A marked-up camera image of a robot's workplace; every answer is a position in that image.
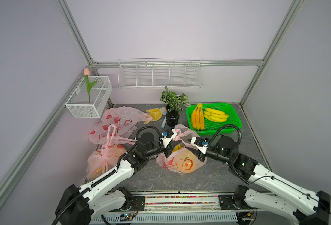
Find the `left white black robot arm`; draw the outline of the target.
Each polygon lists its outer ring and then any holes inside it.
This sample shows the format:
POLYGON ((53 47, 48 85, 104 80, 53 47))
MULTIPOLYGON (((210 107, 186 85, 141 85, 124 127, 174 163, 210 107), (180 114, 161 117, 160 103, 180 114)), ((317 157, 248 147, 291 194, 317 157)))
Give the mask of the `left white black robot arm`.
POLYGON ((154 126, 140 128, 133 146, 120 156, 113 168, 89 183, 80 187, 71 185, 64 191, 52 224, 88 225, 106 212, 130 208, 133 196, 125 187, 112 194, 109 191, 142 170, 156 156, 163 153, 169 157, 181 143, 176 136, 174 128, 165 132, 154 126))

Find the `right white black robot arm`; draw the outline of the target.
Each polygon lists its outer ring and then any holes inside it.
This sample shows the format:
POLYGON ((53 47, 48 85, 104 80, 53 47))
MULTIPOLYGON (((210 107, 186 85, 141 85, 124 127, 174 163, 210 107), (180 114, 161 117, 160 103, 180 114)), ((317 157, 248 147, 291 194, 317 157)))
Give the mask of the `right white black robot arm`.
POLYGON ((232 197, 221 196, 223 210, 261 209, 283 216, 298 225, 327 225, 331 219, 331 197, 314 192, 276 175, 256 160, 239 153, 240 129, 224 125, 211 139, 192 137, 187 150, 198 160, 206 158, 225 163, 229 172, 245 182, 232 197))

